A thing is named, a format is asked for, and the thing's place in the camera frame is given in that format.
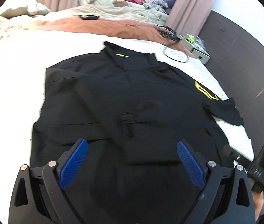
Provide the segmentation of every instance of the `blue gripper pad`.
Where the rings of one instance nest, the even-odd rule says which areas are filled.
[[[176,150],[189,177],[191,178],[192,183],[202,190],[206,184],[204,171],[182,141],[178,142]]]
[[[60,171],[59,186],[62,190],[69,186],[87,154],[87,141],[82,140]]]

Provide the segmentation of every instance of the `black sleeve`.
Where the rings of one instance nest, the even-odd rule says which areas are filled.
[[[243,125],[243,119],[240,116],[239,111],[236,109],[234,98],[227,100],[207,100],[204,102],[205,111],[217,116],[232,125]]]

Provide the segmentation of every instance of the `mattress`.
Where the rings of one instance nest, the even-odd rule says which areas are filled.
[[[138,52],[155,53],[157,60],[184,71],[221,99],[228,98],[198,59],[176,62],[166,57],[164,45],[156,42],[62,31],[36,31],[6,38],[0,52],[0,220],[3,224],[8,223],[10,197],[19,168],[29,164],[31,129],[44,100],[45,69],[73,56],[99,53],[104,41]],[[252,160],[251,140],[244,127],[221,119],[216,122],[230,146]]]

